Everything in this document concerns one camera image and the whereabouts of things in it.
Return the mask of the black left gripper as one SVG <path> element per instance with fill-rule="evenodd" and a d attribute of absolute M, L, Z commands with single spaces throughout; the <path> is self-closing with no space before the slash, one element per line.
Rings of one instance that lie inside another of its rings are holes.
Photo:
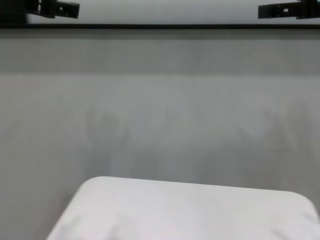
<path fill-rule="evenodd" d="M 64 18 L 78 18 L 79 12 L 79 3 L 62 2 L 56 0 L 38 1 L 38 15 L 41 17 L 54 18 L 55 16 L 58 16 Z"/>

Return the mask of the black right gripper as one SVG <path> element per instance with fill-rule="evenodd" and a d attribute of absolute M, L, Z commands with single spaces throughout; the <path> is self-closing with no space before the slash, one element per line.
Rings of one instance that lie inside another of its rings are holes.
<path fill-rule="evenodd" d="M 276 3 L 260 5 L 258 7 L 259 19 L 290 18 L 316 19 L 320 17 L 319 0 L 300 0 L 297 2 Z"/>

